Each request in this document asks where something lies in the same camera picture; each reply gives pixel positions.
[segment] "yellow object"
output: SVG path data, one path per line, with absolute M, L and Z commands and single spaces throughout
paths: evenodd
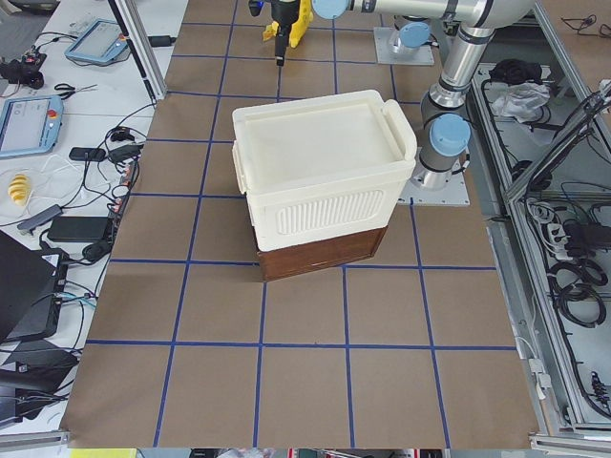
M 74 448 L 70 458 L 136 458 L 135 448 Z
M 297 48 L 302 37 L 306 34 L 309 23 L 314 20 L 314 13 L 312 12 L 312 0 L 302 0 L 299 6 L 299 19 L 293 24 L 293 27 L 288 36 L 288 44 L 291 48 Z M 272 22 L 263 31 L 263 41 L 270 40 L 278 33 L 278 23 Z
M 15 175 L 9 185 L 9 196 L 15 204 L 24 207 L 32 191 L 30 179 L 23 174 Z

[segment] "slotted vent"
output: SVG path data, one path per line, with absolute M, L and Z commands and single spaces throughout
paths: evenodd
M 380 210 L 383 191 L 325 198 L 285 207 L 278 212 L 278 233 L 284 236 L 369 219 Z

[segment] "yellow egg-shaped object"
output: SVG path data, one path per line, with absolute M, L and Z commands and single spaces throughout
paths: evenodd
M 20 207 L 28 202 L 28 197 L 32 191 L 30 179 L 23 174 L 17 174 L 9 185 L 9 196 L 11 200 Z

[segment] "container handle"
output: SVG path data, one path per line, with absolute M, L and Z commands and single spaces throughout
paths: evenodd
M 236 177 L 238 179 L 238 187 L 240 188 L 240 193 L 245 194 L 246 189 L 246 175 L 244 174 L 244 168 L 242 166 L 242 162 L 240 161 L 240 151 L 238 149 L 238 142 L 233 142 L 233 148 L 231 149 L 231 153 L 233 156 L 233 163 L 236 166 Z
M 416 135 L 410 123 L 405 118 L 401 106 L 396 100 L 387 100 L 382 108 L 382 115 L 386 118 L 390 126 L 390 131 L 397 141 L 399 148 L 406 160 L 413 160 L 418 148 Z

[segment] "light blue tablet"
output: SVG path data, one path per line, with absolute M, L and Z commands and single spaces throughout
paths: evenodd
M 50 151 L 63 113 L 64 105 L 57 95 L 7 100 L 0 115 L 0 158 Z
M 96 19 L 64 51 L 64 55 L 70 60 L 103 67 L 116 62 L 126 50 L 127 41 L 118 23 Z

